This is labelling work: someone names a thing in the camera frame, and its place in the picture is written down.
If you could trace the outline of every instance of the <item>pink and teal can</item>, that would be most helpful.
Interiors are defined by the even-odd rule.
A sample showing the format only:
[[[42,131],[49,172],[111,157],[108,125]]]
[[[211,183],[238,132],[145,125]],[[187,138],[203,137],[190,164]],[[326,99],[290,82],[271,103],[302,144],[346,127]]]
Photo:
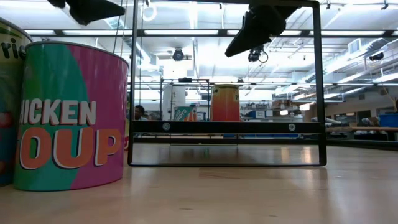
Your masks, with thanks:
[[[67,42],[26,47],[14,186],[94,187],[123,176],[128,63]]]

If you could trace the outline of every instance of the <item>orange gradient cylinder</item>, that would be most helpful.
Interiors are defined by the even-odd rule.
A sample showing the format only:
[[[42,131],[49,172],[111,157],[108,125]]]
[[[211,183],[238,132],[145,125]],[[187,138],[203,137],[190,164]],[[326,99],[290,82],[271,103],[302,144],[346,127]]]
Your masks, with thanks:
[[[211,92],[211,120],[240,121],[239,86],[215,85]]]

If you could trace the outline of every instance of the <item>air vent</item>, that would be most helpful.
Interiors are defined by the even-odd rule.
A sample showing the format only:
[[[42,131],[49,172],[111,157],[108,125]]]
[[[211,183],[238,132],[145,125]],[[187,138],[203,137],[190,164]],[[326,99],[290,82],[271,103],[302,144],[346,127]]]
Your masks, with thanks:
[[[350,54],[354,54],[361,50],[361,39],[356,39],[348,44],[348,50]]]
[[[388,92],[388,89],[387,89],[387,88],[383,88],[383,89],[381,89],[381,90],[379,91],[379,93],[380,93],[380,95],[384,96],[384,95],[387,95],[389,92]]]

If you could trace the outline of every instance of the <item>blue bin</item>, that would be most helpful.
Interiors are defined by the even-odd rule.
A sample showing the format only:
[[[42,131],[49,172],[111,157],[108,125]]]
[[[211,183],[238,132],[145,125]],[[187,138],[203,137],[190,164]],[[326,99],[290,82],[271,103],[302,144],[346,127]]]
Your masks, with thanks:
[[[398,114],[380,115],[380,127],[398,128]]]

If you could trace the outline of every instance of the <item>white column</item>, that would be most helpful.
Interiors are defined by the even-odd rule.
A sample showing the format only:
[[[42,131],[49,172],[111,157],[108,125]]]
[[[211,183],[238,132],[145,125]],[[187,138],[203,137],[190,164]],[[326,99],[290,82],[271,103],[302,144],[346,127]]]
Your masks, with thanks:
[[[185,87],[183,86],[172,87],[171,85],[169,85],[163,90],[162,94],[163,94],[163,99],[162,99],[163,120],[171,121],[173,120],[172,118],[174,115],[174,108],[177,106],[185,106]]]

